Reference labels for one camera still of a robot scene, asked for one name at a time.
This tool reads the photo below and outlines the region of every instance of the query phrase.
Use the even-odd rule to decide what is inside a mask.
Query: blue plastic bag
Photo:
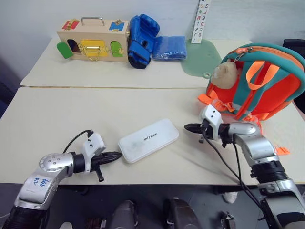
[[[152,58],[155,61],[178,61],[186,59],[185,37],[157,37],[154,42]]]

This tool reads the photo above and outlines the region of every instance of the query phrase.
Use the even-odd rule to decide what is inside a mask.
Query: alphabet chart
[[[199,0],[191,43],[201,43],[206,17],[212,0]]]

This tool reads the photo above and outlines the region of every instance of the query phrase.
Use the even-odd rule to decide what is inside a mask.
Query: metal handle
[[[99,19],[103,22],[103,26],[105,25],[105,22],[104,22],[103,18],[99,18],[99,17],[82,17],[81,18],[81,25],[84,25],[84,21],[83,21],[84,19]]]

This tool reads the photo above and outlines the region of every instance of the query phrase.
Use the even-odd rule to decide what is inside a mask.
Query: plush toy
[[[224,62],[218,65],[212,74],[211,82],[222,89],[230,89],[236,83],[238,70],[234,62]]]

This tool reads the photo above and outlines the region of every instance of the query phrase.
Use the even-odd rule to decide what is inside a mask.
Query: white tabletop
[[[206,88],[208,80],[186,74],[180,62],[151,61],[146,69],[123,62],[65,60],[52,39],[20,83],[33,87]],[[211,41],[221,58],[251,41]]]
[[[80,131],[93,129],[108,146],[118,150],[118,141],[157,120],[169,118],[180,132],[167,147],[127,164],[123,158],[103,165],[101,184],[236,184],[228,169],[199,136],[183,129],[197,123],[200,106],[196,97],[203,89],[85,89],[20,88],[0,119],[0,182],[22,183],[38,166],[41,157],[61,153]],[[291,154],[281,156],[287,174],[304,183],[305,123],[293,105],[263,123],[264,133],[273,144],[286,146]],[[85,137],[70,151],[79,151]],[[215,143],[235,170],[233,148]],[[243,179],[250,168],[241,155]],[[100,184],[95,173],[76,174],[62,184]]]

